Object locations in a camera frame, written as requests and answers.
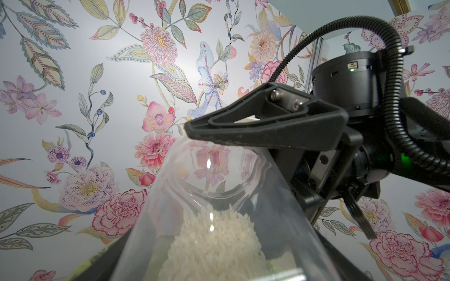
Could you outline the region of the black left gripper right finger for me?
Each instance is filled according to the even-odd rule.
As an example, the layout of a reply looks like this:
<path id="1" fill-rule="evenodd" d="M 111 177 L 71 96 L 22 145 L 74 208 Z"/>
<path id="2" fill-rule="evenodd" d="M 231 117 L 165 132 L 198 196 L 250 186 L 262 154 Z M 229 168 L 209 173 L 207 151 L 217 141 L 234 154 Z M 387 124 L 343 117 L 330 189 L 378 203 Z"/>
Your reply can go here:
<path id="1" fill-rule="evenodd" d="M 323 235 L 319 232 L 316 232 L 316 234 L 342 281 L 371 281 L 369 277 L 341 254 Z"/>

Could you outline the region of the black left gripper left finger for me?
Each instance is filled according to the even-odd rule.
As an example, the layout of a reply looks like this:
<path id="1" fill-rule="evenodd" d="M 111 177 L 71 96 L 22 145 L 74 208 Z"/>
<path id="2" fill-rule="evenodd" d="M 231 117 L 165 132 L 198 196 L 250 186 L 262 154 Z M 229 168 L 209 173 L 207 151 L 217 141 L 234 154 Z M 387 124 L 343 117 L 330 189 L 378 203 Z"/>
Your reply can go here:
<path id="1" fill-rule="evenodd" d="M 131 231 L 117 241 L 108 244 L 96 255 L 82 264 L 68 276 L 69 281 L 108 281 L 125 248 Z"/>

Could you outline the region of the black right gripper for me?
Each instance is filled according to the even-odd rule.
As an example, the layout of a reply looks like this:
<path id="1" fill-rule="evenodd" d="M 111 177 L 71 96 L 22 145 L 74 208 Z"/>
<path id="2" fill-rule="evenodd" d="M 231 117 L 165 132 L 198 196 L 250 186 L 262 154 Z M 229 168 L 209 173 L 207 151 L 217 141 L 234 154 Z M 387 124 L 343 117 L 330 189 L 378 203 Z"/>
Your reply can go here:
<path id="1" fill-rule="evenodd" d="M 270 219 L 313 224 L 329 200 L 342 199 L 355 223 L 367 225 L 357 202 L 380 197 L 382 140 L 348 120 L 347 111 L 317 96 L 267 83 L 187 122 L 185 131 L 193 140 L 269 148 L 286 181 L 268 193 Z"/>

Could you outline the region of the rice jar beige lid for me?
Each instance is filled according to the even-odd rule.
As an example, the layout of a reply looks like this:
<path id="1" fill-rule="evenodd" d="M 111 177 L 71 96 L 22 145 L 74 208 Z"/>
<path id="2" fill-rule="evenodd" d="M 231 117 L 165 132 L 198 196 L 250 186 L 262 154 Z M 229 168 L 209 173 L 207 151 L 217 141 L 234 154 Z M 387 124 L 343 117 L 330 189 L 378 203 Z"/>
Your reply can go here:
<path id="1" fill-rule="evenodd" d="M 266 149 L 179 138 L 114 281 L 337 281 Z"/>

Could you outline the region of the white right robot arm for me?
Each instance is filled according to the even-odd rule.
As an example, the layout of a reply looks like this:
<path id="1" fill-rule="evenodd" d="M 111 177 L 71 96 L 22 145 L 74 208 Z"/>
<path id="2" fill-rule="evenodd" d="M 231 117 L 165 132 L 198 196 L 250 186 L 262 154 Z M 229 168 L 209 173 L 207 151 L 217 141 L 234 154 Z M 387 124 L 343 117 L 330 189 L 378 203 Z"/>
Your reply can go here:
<path id="1" fill-rule="evenodd" d="M 343 55 L 312 72 L 311 93 L 277 80 L 310 43 L 336 30 L 373 32 L 384 48 Z M 190 139 L 271 151 L 309 222 L 328 201 L 342 199 L 369 239 L 376 234 L 357 205 L 378 198 L 389 174 L 450 189 L 450 123 L 408 97 L 403 84 L 404 46 L 389 23 L 351 16 L 328 23 L 300 41 L 268 82 L 233 104 L 189 121 Z"/>

